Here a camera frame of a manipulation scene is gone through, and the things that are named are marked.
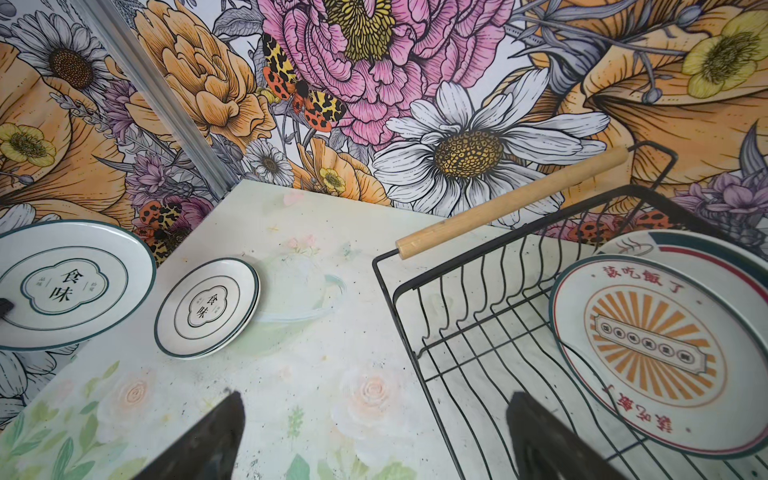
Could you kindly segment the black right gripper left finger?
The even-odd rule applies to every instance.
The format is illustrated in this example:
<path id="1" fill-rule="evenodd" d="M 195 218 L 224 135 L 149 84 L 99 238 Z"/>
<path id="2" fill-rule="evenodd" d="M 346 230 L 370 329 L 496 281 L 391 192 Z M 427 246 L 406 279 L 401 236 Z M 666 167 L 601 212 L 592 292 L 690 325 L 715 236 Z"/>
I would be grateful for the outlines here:
<path id="1" fill-rule="evenodd" d="M 245 419 L 241 394 L 230 393 L 134 479 L 231 479 Z"/>

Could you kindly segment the rearmost green red rimmed plate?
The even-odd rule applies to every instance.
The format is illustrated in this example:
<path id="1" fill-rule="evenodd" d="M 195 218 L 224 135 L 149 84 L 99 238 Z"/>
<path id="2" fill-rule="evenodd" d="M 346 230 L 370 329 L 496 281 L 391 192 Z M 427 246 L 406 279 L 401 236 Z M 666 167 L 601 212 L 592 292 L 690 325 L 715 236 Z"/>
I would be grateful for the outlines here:
<path id="1" fill-rule="evenodd" d="M 729 242 L 688 231 L 647 230 L 621 235 L 598 251 L 662 263 L 706 286 L 746 319 L 767 319 L 767 262 Z"/>

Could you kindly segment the small white green-lined plate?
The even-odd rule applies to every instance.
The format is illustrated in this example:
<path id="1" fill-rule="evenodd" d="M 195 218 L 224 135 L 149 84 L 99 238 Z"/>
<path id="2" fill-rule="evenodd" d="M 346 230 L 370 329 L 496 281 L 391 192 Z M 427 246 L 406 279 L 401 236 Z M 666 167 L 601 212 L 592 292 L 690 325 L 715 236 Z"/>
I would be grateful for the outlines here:
<path id="1" fill-rule="evenodd" d="M 224 257 L 201 264 L 161 303 L 154 325 L 157 347 L 183 360 L 223 349 L 251 321 L 261 292 L 257 271 L 242 259 Z"/>

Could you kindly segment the green red rimmed white plate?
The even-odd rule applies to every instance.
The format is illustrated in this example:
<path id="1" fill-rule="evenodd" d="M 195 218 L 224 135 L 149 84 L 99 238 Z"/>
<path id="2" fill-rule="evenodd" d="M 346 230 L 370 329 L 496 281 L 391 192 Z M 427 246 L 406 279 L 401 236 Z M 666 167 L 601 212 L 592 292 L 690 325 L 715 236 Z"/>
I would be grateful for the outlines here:
<path id="1" fill-rule="evenodd" d="M 263 297 L 264 293 L 264 285 L 263 281 L 260 278 L 260 275 L 256 268 L 251 265 L 250 263 L 245 262 L 244 265 L 249 269 L 250 275 L 253 279 L 254 283 L 254 294 L 253 299 L 251 301 L 251 305 L 249 306 L 249 309 L 247 311 L 247 314 L 243 317 L 243 319 L 237 324 L 236 328 L 224 339 L 218 342 L 216 345 L 214 345 L 207 353 L 206 356 L 212 355 L 214 353 L 217 353 L 218 351 L 224 349 L 227 347 L 230 343 L 232 343 L 239 335 L 243 333 L 243 331 L 246 329 L 246 327 L 253 321 L 253 319 L 256 316 L 256 312 L 259 306 L 259 303 Z"/>

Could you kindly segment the sunburst pattern white plate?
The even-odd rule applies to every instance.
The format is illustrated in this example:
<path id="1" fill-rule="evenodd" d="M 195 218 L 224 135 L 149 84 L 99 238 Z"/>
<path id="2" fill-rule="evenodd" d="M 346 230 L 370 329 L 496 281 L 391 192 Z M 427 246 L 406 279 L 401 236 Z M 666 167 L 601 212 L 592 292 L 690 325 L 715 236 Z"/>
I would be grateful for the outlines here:
<path id="1" fill-rule="evenodd" d="M 630 428 L 700 457 L 766 447 L 766 341 L 700 282 L 599 254 L 556 278 L 548 311 L 569 369 Z"/>

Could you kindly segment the large white green-lined plate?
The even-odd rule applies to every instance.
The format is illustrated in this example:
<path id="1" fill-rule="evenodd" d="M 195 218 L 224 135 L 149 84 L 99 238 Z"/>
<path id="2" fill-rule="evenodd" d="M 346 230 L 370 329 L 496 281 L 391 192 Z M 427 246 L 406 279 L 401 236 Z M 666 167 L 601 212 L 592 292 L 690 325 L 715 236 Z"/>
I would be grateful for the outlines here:
<path id="1" fill-rule="evenodd" d="M 156 264 L 136 235 L 96 221 L 60 220 L 1 237 L 1 347 L 58 348 L 127 319 L 148 297 Z"/>

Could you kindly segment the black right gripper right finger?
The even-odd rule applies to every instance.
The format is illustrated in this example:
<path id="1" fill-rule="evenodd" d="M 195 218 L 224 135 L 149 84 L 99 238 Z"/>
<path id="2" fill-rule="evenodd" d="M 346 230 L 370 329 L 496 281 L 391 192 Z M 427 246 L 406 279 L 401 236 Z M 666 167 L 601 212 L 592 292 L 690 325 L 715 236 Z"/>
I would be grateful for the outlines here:
<path id="1" fill-rule="evenodd" d="M 520 479 L 621 479 L 603 460 L 531 395 L 513 394 L 506 420 Z"/>

